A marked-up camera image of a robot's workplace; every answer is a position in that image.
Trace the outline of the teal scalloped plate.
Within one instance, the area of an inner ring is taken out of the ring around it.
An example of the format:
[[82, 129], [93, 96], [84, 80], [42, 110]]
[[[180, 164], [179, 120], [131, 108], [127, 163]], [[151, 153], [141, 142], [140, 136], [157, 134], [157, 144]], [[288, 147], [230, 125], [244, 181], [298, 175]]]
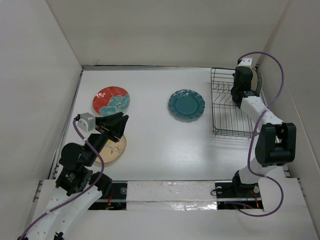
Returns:
[[174, 92], [168, 100], [169, 111], [178, 119], [194, 121], [205, 111], [206, 102], [196, 91], [181, 89]]

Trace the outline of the red plate with blue flower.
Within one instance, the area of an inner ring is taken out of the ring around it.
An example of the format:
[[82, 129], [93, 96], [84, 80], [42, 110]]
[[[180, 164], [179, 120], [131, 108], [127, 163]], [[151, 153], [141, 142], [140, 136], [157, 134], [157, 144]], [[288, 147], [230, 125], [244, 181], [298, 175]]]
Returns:
[[109, 86], [101, 89], [92, 100], [93, 110], [100, 116], [106, 117], [124, 113], [131, 102], [129, 93], [122, 87]]

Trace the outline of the cream plate with tree branches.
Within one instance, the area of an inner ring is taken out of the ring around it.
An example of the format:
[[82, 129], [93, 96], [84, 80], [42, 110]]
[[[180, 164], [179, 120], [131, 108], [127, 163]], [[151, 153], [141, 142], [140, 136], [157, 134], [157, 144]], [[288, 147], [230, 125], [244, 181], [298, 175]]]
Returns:
[[257, 88], [258, 88], [258, 82], [259, 82], [258, 81], [258, 74], [254, 68], [252, 68], [251, 71], [252, 71], [251, 90], [256, 92]]

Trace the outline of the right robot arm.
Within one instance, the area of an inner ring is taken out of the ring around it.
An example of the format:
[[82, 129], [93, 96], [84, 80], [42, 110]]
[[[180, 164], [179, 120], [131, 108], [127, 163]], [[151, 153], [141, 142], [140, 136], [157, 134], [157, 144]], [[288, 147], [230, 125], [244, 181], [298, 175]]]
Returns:
[[252, 127], [249, 146], [213, 138], [211, 71], [207, 68], [110, 71], [106, 85], [128, 91], [128, 146], [110, 172], [118, 180], [223, 180], [223, 187], [242, 197], [259, 179], [295, 157], [296, 127], [267, 110], [259, 96], [244, 86], [247, 67], [235, 69], [234, 87], [221, 93], [231, 100], [218, 108], [240, 107]]

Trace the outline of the beige plate with bird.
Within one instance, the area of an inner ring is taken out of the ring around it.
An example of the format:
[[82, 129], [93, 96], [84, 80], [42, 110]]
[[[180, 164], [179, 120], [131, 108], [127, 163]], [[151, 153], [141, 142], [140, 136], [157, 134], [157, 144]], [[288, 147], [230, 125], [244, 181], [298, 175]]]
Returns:
[[109, 164], [118, 159], [123, 154], [126, 146], [127, 140], [124, 135], [118, 142], [113, 142], [109, 139], [99, 154], [101, 155], [103, 162], [105, 164]]

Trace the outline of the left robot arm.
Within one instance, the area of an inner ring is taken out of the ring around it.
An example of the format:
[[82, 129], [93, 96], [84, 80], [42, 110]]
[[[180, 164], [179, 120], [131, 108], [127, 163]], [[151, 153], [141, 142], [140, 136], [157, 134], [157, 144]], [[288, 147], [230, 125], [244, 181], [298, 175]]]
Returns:
[[73, 119], [73, 128], [83, 144], [70, 142], [62, 148], [62, 170], [47, 206], [19, 239], [65, 240], [91, 205], [111, 194], [113, 181], [104, 174], [100, 153], [107, 141], [120, 141], [128, 119], [122, 112], [104, 117], [82, 113]]

